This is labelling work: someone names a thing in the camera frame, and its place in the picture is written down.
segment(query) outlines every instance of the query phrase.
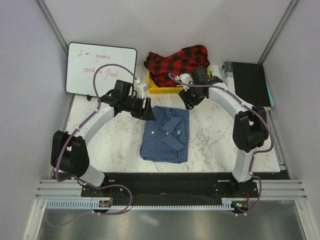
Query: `red handwriting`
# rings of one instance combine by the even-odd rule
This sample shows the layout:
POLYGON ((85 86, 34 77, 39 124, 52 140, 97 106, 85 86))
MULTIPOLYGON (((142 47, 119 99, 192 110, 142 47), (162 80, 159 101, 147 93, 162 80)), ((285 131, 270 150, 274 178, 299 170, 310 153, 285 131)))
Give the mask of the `red handwriting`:
POLYGON ((95 62, 98 62, 99 59, 111 59, 111 56, 107 56, 107 55, 99 55, 99 54, 97 54, 95 57, 96 57, 95 62))
POLYGON ((107 79, 108 76, 117 78, 118 77, 118 73, 119 73, 119 71, 111 72, 111 70, 108 68, 107 71, 106 71, 106 76, 104 77, 104 79, 107 79))
POLYGON ((84 56, 91 56, 91 55, 90 55, 90 52, 88 52, 88 51, 86 51, 86 50, 80 50, 80 54, 78 55, 78 57, 80 57, 80 56, 82 56, 82 55, 84 55, 84 56))
POLYGON ((83 73, 95 73, 96 70, 95 70, 95 67, 94 68, 84 67, 82 72, 83 73))

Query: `metal frame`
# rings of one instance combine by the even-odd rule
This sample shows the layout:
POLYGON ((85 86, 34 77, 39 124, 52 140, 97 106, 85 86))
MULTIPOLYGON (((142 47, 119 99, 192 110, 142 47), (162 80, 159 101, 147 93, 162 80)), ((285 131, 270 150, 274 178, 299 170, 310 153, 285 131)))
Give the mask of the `metal frame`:
MULTIPOLYGON (((52 17, 48 7, 43 0, 35 0, 36 4, 39 6, 44 18, 48 22, 52 29, 53 34, 60 43, 61 47, 66 53, 68 53, 68 47, 62 33, 60 32, 54 18, 52 17)), ((272 49, 275 41, 280 35, 284 28, 290 15, 293 13, 295 7, 297 6, 299 0, 291 0, 288 7, 286 8, 281 20, 279 21, 276 29, 274 30, 267 46, 265 47, 258 63, 262 64, 266 57, 268 56, 270 50, 272 49)), ((66 117, 66 121, 63 130, 66 129, 67 122, 69 119, 70 111, 74 101, 74 95, 72 96, 69 111, 66 117)), ((285 156, 282 151, 280 141, 277 135, 277 129, 273 121, 271 113, 267 113, 267 120, 269 126, 271 127, 274 138, 275 138, 275 152, 280 166, 280 170, 286 169, 285 156)), ((49 178, 52 176, 53 169, 49 174, 49 178)), ((29 216, 29 221, 25 230, 23 240, 36 240, 39 237, 39 231, 41 228, 41 222, 44 218, 45 209, 47 207, 48 201, 52 200, 68 200, 69 202, 79 202, 79 201, 96 201, 101 198, 83 198, 81 197, 82 187, 78 185, 75 180, 66 180, 64 182, 57 182, 56 180, 41 180, 36 192, 35 200, 29 216)), ((237 198, 223 198, 223 201, 239 201, 243 199, 237 198)), ((310 218, 308 208, 306 206, 307 196, 299 180, 262 180, 262 196, 261 201, 283 201, 292 200, 295 201, 297 211, 304 229, 304 233, 308 240, 320 240, 317 236, 315 228, 313 227, 312 220, 310 218)))
MULTIPOLYGON (((299 217, 308 240, 318 240, 316 231, 312 225, 308 209, 305 201, 307 195, 303 184, 300 180, 262 180, 262 195, 260 201, 295 201, 299 217)), ((76 180, 66 180, 57 182, 54 179, 41 180, 35 195, 34 204, 32 207, 29 222, 23 237, 23 240, 36 240, 40 234, 41 223, 44 218, 44 212, 48 203, 60 201, 61 207, 54 205, 56 209, 89 209, 79 203, 94 203, 97 200, 109 200, 109 198, 81 197, 82 187, 76 180)), ((213 210, 227 211, 231 210, 231 201, 242 201, 241 198, 222 198, 222 206, 207 205, 207 206, 135 206, 131 210, 213 210)))

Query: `black book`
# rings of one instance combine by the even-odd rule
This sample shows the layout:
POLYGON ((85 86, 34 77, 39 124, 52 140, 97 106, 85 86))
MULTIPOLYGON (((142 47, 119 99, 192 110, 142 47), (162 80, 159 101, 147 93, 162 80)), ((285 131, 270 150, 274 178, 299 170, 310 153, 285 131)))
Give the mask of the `black book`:
POLYGON ((262 64, 225 62, 224 70, 226 85, 240 98, 267 110, 273 106, 262 64))

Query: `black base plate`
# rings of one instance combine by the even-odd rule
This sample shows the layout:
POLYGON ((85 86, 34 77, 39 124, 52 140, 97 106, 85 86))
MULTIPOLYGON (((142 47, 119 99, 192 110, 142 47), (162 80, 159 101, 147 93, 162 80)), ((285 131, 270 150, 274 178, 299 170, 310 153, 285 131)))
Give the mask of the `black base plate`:
MULTIPOLYGON (((130 189, 133 206, 200 206, 221 205, 221 198, 258 197, 257 184, 235 190, 231 173, 106 173, 104 186, 119 184, 130 189)), ((95 190, 84 186, 82 197, 109 198, 110 189, 95 190)), ((129 193, 112 188, 114 206, 125 206, 129 193)))

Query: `black mount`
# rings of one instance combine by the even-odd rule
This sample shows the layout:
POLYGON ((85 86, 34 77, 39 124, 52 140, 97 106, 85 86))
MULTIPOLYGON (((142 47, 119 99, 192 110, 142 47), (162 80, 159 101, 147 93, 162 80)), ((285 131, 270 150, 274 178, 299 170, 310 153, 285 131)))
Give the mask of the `black mount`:
MULTIPOLYGON (((69 138, 68 132, 57 131, 52 139, 51 166, 56 167, 60 152, 69 138)), ((81 177, 87 171, 90 160, 86 141, 81 137, 73 137, 68 144, 70 150, 65 150, 59 169, 65 173, 81 177)))
MULTIPOLYGON (((223 81, 217 77, 209 77, 203 66, 197 67, 190 73, 194 85, 213 85, 222 83, 223 81)), ((209 97, 208 87, 190 87, 187 91, 179 92, 180 98, 183 100, 185 108, 192 110, 195 106, 202 102, 203 99, 209 97)))
MULTIPOLYGON (((267 122, 264 107, 254 106, 252 110, 267 122)), ((268 136, 265 125, 251 111, 241 111, 235 115, 232 138, 238 149, 249 153, 252 149, 263 146, 268 136)))
POLYGON ((141 120, 156 120, 152 113, 151 99, 129 96, 130 89, 134 89, 129 82, 117 80, 114 89, 100 97, 102 103, 109 104, 114 108, 114 116, 122 111, 131 113, 131 116, 141 120))

